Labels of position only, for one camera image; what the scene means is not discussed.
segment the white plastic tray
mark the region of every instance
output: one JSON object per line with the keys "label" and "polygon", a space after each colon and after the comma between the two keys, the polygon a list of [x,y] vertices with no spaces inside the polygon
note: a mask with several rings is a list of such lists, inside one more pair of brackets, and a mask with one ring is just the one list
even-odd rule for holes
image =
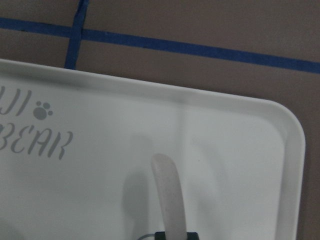
{"label": "white plastic tray", "polygon": [[282,105],[7,60],[0,87],[0,239],[163,231],[157,153],[201,240],[295,239],[305,139]]}

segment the tray surface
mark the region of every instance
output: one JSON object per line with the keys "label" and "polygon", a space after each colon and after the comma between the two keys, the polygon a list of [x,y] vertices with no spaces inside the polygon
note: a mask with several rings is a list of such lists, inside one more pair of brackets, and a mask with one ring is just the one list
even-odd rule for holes
{"label": "tray surface", "polygon": [[0,238],[163,231],[151,158],[176,163],[188,232],[294,240],[305,138],[282,105],[0,60]]}

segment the paw print logo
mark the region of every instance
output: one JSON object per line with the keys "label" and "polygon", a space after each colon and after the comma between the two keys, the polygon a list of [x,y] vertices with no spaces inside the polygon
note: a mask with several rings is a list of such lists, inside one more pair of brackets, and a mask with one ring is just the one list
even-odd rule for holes
{"label": "paw print logo", "polygon": [[41,102],[40,101],[37,101],[36,102],[36,105],[38,107],[36,107],[34,110],[33,110],[33,116],[36,118],[36,119],[39,119],[39,120],[44,120],[46,119],[46,117],[49,115],[51,116],[52,114],[54,114],[50,109],[50,104],[47,103],[47,102],[44,102],[43,105],[41,106]]}

